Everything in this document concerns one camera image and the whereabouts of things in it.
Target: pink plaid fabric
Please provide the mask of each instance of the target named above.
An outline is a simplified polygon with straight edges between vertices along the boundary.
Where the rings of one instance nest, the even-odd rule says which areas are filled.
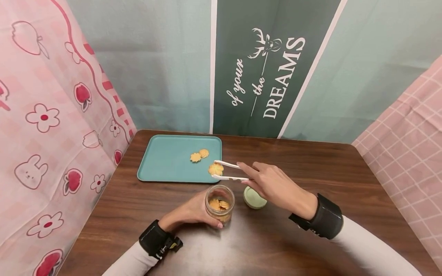
[[[442,57],[353,145],[442,270]]]
[[[0,30],[0,274],[55,275],[136,129],[64,0]]]

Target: white tongs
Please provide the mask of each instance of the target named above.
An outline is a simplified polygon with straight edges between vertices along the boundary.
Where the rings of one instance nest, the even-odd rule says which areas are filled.
[[[214,162],[218,163],[218,164],[221,164],[223,166],[227,166],[227,167],[231,167],[231,168],[235,168],[235,169],[241,170],[241,168],[239,166],[233,165],[233,164],[221,161],[221,160],[215,160]],[[220,176],[220,175],[217,175],[217,174],[213,174],[212,177],[216,178],[216,179],[219,179],[219,180],[229,180],[229,179],[231,179],[231,180],[241,180],[241,181],[249,180],[248,178],[244,178],[244,177]]]

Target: forearm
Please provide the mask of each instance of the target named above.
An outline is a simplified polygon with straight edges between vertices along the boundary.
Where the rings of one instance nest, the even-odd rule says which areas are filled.
[[[393,248],[362,226],[343,216],[344,225],[332,239],[373,276],[420,276]]]
[[[166,232],[173,231],[180,224],[176,211],[166,214],[158,222],[158,226]],[[157,262],[158,259],[149,256],[140,243],[136,242],[107,269],[103,276],[143,276]]]
[[[158,260],[149,256],[137,241],[103,276],[143,276]]]

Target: wrist strap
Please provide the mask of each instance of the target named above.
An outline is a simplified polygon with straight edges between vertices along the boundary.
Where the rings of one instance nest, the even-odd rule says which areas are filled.
[[[158,220],[152,222],[144,230],[138,241],[149,256],[158,260],[161,260],[170,249],[177,252],[183,246],[183,242],[178,237],[174,237],[171,233],[161,229]]]
[[[318,194],[318,207],[315,216],[310,221],[295,214],[291,214],[289,219],[294,221],[300,228],[311,230],[316,235],[328,239],[336,237],[344,224],[339,206],[321,194]]]

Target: glass jar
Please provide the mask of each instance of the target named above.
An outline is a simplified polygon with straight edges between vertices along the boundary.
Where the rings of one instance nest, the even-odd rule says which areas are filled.
[[[218,200],[225,207],[213,208],[210,205],[212,200]],[[235,196],[232,190],[224,185],[214,185],[206,193],[206,211],[207,213],[221,221],[225,225],[232,217],[233,207],[235,206]]]

